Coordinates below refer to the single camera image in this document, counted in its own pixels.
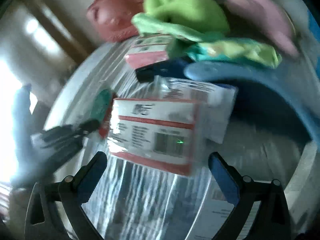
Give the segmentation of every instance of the pink plush toy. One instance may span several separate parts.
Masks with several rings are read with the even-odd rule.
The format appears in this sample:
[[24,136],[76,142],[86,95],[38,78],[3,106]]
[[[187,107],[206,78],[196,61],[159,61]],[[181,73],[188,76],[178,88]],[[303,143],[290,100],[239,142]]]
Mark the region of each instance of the pink plush toy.
[[294,27],[283,9],[272,0],[226,0],[228,10],[254,23],[276,46],[285,53],[297,57],[294,45]]

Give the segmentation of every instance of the pink object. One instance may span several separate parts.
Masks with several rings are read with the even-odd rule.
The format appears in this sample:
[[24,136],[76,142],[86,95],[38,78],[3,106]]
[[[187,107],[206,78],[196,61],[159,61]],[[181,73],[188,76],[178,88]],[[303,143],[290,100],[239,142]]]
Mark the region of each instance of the pink object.
[[294,28],[288,16],[272,0],[226,0],[228,10],[254,23],[282,51],[296,57]]
[[143,0],[95,0],[87,18],[100,36],[109,42],[123,41],[138,35],[131,18],[143,11]]
[[133,69],[168,60],[167,48],[174,38],[168,34],[156,34],[138,38],[124,56]]

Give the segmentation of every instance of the red and white package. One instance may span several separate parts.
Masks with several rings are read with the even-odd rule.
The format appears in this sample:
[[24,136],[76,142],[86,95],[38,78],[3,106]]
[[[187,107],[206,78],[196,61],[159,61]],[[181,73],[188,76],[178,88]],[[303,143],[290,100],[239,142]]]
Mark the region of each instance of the red and white package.
[[122,99],[113,104],[110,154],[133,163],[190,176],[201,162],[202,104],[192,100]]

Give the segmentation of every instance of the metal screw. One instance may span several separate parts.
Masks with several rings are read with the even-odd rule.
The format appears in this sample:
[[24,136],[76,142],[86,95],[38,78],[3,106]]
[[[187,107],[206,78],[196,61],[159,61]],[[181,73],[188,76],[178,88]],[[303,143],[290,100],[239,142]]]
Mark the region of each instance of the metal screw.
[[65,182],[71,182],[71,181],[73,181],[73,177],[72,177],[72,176],[66,176],[66,177],[64,178],[64,181],[65,181]]
[[280,181],[278,179],[274,179],[272,181],[272,183],[275,184],[276,186],[280,186],[281,185],[281,183],[280,183]]
[[252,181],[252,179],[249,176],[243,176],[242,179],[243,179],[244,182],[247,182],[247,183]]

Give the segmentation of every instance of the blue gripper pad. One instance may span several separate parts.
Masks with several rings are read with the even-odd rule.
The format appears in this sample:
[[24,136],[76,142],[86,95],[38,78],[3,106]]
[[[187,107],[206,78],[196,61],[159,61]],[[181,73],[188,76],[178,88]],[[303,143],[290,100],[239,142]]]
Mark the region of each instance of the blue gripper pad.
[[218,153],[210,154],[208,161],[209,169],[217,181],[226,200],[236,206],[240,201],[239,186],[228,172],[228,165],[226,162],[222,158],[221,160],[219,158],[221,157]]

